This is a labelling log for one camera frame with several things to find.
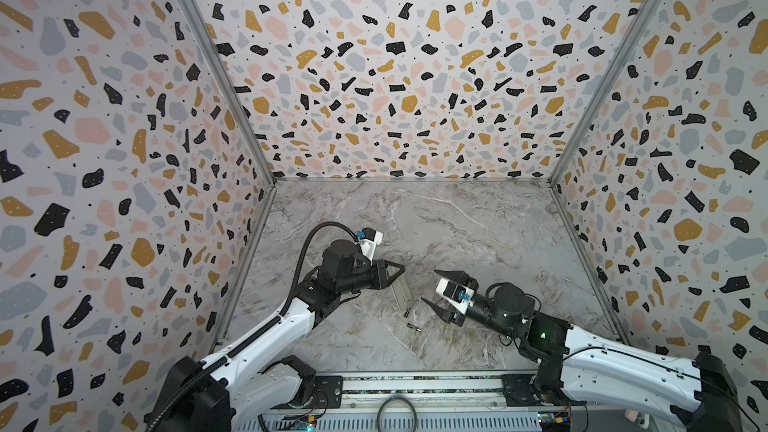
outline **robotic arm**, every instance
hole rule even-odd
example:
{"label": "robotic arm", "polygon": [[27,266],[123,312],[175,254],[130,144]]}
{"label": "robotic arm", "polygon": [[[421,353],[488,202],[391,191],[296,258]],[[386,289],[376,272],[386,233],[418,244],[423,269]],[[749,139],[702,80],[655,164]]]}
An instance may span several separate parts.
{"label": "robotic arm", "polygon": [[543,402],[592,400],[688,431],[742,431],[736,387],[717,357],[700,353],[689,360],[632,348],[536,310],[538,299],[509,282],[492,285],[483,296],[464,271],[435,272],[441,276],[436,292],[452,310],[422,300],[444,322],[461,327],[470,318],[514,341],[520,355],[538,362],[533,387]]}
{"label": "robotic arm", "polygon": [[[322,264],[299,283],[312,236],[329,225],[344,228],[354,242],[333,241],[322,254]],[[304,243],[291,292],[281,309],[203,360],[179,360],[145,418],[147,432],[228,432],[276,405],[303,408],[309,404],[315,370],[296,356],[279,358],[343,302],[366,288],[387,288],[404,273],[406,268],[400,264],[373,260],[381,242],[382,234],[372,228],[352,234],[335,222],[315,227]],[[356,295],[342,300],[347,293]]]}

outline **terrazzo wall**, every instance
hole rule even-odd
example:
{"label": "terrazzo wall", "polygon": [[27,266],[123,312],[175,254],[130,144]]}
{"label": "terrazzo wall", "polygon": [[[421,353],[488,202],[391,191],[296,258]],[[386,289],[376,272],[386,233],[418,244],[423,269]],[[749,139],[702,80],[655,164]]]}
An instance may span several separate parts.
{"label": "terrazzo wall", "polygon": [[556,185],[632,344],[711,350],[761,427],[766,13],[768,0],[664,0]]}
{"label": "terrazzo wall", "polygon": [[278,177],[549,176],[642,0],[198,0]]}
{"label": "terrazzo wall", "polygon": [[0,0],[0,428],[143,430],[264,194],[176,0]]}

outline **terrazzo patterned wallpaper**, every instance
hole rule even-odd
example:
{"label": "terrazzo patterned wallpaper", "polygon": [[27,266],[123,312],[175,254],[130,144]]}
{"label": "terrazzo patterned wallpaper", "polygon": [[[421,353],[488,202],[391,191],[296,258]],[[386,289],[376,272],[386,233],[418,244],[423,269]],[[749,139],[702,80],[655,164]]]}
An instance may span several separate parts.
{"label": "terrazzo patterned wallpaper", "polygon": [[768,0],[664,0],[556,185],[632,344],[722,358],[761,427],[766,13]]}
{"label": "terrazzo patterned wallpaper", "polygon": [[548,176],[642,0],[198,0],[278,177]]}
{"label": "terrazzo patterned wallpaper", "polygon": [[261,177],[176,0],[0,0],[0,53],[0,428],[143,430]]}

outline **marble table surface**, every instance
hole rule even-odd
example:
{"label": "marble table surface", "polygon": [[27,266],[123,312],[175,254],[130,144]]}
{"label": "marble table surface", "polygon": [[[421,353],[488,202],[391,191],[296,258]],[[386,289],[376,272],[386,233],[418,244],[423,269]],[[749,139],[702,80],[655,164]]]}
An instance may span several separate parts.
{"label": "marble table surface", "polygon": [[[480,289],[512,282],[542,300],[542,311],[611,337],[608,320],[552,203],[524,182],[279,182],[277,194],[226,336],[236,338],[280,306],[299,250],[326,220],[383,233],[377,258],[407,267],[415,299],[408,319],[392,291],[363,291],[340,306],[293,350],[317,370],[534,369],[498,334],[467,320],[441,322],[424,297],[439,301],[434,269],[464,270]],[[324,228],[312,240],[302,276],[346,234]],[[419,333],[406,326],[420,327]]]}

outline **vented metal panel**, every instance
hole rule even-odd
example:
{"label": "vented metal panel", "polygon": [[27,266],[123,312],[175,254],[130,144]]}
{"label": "vented metal panel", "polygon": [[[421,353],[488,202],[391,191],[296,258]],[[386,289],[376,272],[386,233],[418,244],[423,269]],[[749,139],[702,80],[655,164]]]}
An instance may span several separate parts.
{"label": "vented metal panel", "polygon": [[[280,430],[291,420],[277,420],[280,415],[265,415],[269,430]],[[384,430],[410,430],[413,418],[408,412],[385,413]],[[417,430],[456,430],[462,432],[541,432],[536,412],[528,410],[499,412],[426,412],[418,414]],[[259,421],[252,420],[238,430],[259,430]],[[376,413],[333,413],[317,421],[316,430],[357,432],[376,430]]]}

